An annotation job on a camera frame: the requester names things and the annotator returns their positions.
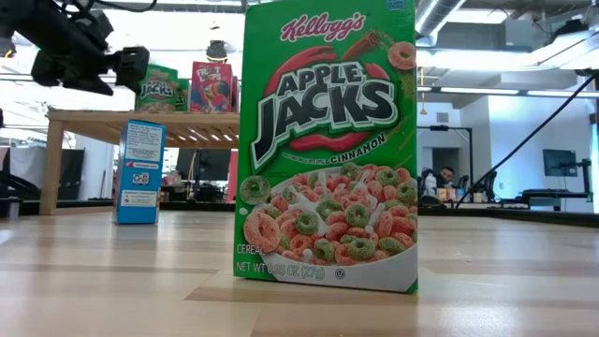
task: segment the computer monitor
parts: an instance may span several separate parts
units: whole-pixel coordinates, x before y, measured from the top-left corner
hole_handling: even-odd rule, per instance
[[[543,150],[546,177],[577,177],[577,153],[564,150]]]
[[[227,181],[228,164],[231,159],[230,150],[204,150],[204,149],[180,149],[177,158],[177,170],[187,179],[191,161],[196,154],[194,163],[194,176],[191,180],[200,181]]]

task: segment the green cereal box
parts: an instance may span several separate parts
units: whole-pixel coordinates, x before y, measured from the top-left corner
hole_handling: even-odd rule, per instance
[[[189,80],[177,80],[177,111],[189,111]]]
[[[177,104],[176,69],[148,65],[141,91],[136,96],[135,110],[144,112],[175,111]]]
[[[391,0],[250,7],[235,275],[416,292],[414,10]]]

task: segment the table leg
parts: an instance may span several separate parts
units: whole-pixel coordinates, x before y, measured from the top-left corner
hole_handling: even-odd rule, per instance
[[[40,215],[52,215],[56,210],[64,131],[63,122],[50,121],[46,141],[44,184],[41,189],[41,202],[39,205]]]

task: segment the wooden table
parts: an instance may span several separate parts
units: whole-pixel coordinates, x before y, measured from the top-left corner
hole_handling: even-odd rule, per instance
[[[64,212],[56,209],[56,200],[65,131],[119,145],[121,130],[127,121],[134,119],[164,125],[167,128],[167,147],[236,149],[239,145],[240,118],[236,113],[51,110],[48,119],[46,167],[39,209],[43,215]]]
[[[422,217],[420,291],[233,277],[232,212],[0,220],[2,337],[597,337],[599,230]]]

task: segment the ceiling duct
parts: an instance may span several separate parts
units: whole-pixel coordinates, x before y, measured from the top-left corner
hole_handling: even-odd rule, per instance
[[[447,22],[449,14],[466,0],[422,0],[416,9],[416,31],[419,37],[434,36]]]

